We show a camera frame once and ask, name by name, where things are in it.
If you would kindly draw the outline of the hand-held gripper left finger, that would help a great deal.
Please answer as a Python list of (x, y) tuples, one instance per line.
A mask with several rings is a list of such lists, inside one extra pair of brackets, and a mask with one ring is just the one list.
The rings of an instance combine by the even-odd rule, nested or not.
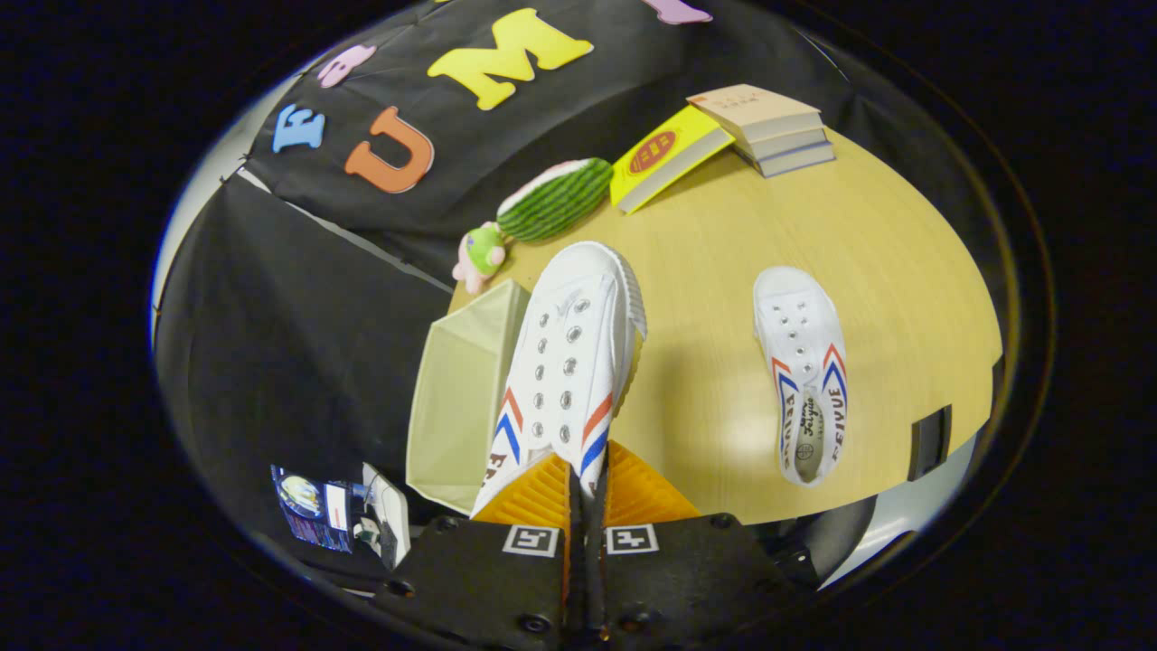
[(470, 650), (561, 650), (581, 630), (581, 532), (573, 471), (547, 454), (479, 518), (439, 516), (373, 606)]

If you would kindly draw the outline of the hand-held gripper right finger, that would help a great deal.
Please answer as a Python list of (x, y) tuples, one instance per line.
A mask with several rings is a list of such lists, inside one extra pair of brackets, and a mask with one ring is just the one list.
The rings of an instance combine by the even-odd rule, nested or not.
[(702, 515), (612, 441), (584, 553), (584, 626), (604, 650), (710, 650), (784, 619), (798, 589), (736, 518)]

